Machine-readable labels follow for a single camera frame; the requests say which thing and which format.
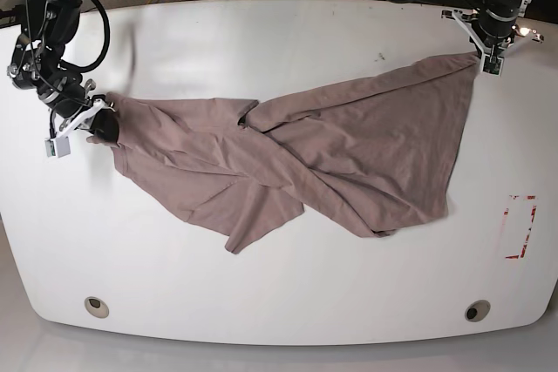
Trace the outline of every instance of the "circular hole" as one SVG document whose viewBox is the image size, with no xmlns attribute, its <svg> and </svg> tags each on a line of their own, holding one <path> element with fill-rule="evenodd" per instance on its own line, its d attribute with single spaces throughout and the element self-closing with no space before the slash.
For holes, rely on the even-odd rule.
<svg viewBox="0 0 558 372">
<path fill-rule="evenodd" d="M 490 311 L 490 302 L 476 301 L 465 311 L 465 319 L 470 322 L 479 322 L 486 318 Z"/>
<path fill-rule="evenodd" d="M 85 309 L 89 314 L 97 318 L 106 318 L 108 317 L 108 307 L 107 305 L 100 300 L 99 298 L 95 298 L 94 296 L 90 296 L 85 298 Z"/>
<path fill-rule="evenodd" d="M 467 319 L 472 320 L 474 317 L 477 316 L 477 313 L 478 313 L 477 308 L 469 308 L 467 310 Z"/>
</svg>

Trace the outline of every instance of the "white tabletop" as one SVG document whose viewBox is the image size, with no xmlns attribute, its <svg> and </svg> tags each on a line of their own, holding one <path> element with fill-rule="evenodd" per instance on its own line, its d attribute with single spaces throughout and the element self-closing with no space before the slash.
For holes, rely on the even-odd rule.
<svg viewBox="0 0 558 372">
<path fill-rule="evenodd" d="M 228 0 L 109 16 L 111 49 L 92 77 L 98 92 L 136 98 L 263 101 L 473 48 L 440 8 L 420 5 Z M 72 134 L 71 156 L 47 159 L 48 108 L 0 78 L 0 213 L 31 305 L 81 327 L 247 344 L 395 342 L 536 321 L 558 277 L 558 28 L 528 24 L 546 43 L 508 58 L 502 78 L 477 78 L 449 217 L 364 240 L 307 208 L 237 256 L 120 176 L 85 133 Z M 0 63 L 17 34 L 0 31 Z M 84 15 L 65 58 L 87 64 L 101 43 L 99 16 Z M 107 318 L 87 313 L 89 296 Z M 489 315 L 466 321 L 477 300 Z"/>
</svg>

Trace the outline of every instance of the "brown t-shirt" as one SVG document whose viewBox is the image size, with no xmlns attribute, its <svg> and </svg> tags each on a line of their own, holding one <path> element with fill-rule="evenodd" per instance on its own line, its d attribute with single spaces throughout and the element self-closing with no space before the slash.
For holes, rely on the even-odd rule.
<svg viewBox="0 0 558 372">
<path fill-rule="evenodd" d="M 303 204 L 358 237 L 385 235 L 446 215 L 477 70 L 472 53 L 429 57 L 263 104 L 112 93 L 115 166 L 235 254 Z"/>
</svg>

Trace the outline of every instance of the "metal grommet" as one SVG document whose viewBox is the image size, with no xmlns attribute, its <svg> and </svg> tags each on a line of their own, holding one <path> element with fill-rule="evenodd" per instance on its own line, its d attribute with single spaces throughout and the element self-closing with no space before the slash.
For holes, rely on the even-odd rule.
<svg viewBox="0 0 558 372">
<path fill-rule="evenodd" d="M 479 322 L 485 319 L 490 311 L 490 302 L 476 301 L 465 310 L 465 319 L 470 322 Z"/>
<path fill-rule="evenodd" d="M 94 317 L 108 317 L 108 306 L 102 300 L 95 296 L 89 296 L 85 298 L 85 309 Z"/>
</svg>

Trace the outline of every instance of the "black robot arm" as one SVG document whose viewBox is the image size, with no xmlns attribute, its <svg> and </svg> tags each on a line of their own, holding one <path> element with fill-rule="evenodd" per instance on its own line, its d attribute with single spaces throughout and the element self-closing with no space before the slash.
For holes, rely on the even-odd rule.
<svg viewBox="0 0 558 372">
<path fill-rule="evenodd" d="M 110 105 L 95 109 L 95 99 L 99 102 L 103 98 L 89 97 L 89 91 L 95 86 L 92 81 L 82 85 L 82 74 L 94 70 L 101 64 L 110 43 L 108 16 L 99 0 L 91 0 L 103 18 L 105 32 L 105 41 L 99 57 L 87 66 L 67 63 L 62 59 L 65 46 L 78 30 L 80 6 L 83 1 L 26 0 L 26 16 L 21 25 L 22 32 L 17 39 L 8 73 L 17 88 L 36 89 L 39 99 L 49 106 L 53 113 L 64 118 L 66 125 L 77 119 L 80 114 L 87 112 L 87 115 L 90 115 L 95 110 L 94 115 L 80 121 L 78 127 L 103 139 L 115 141 L 119 130 L 112 111 L 108 109 Z M 51 123 L 51 137 L 55 136 Z"/>
</svg>

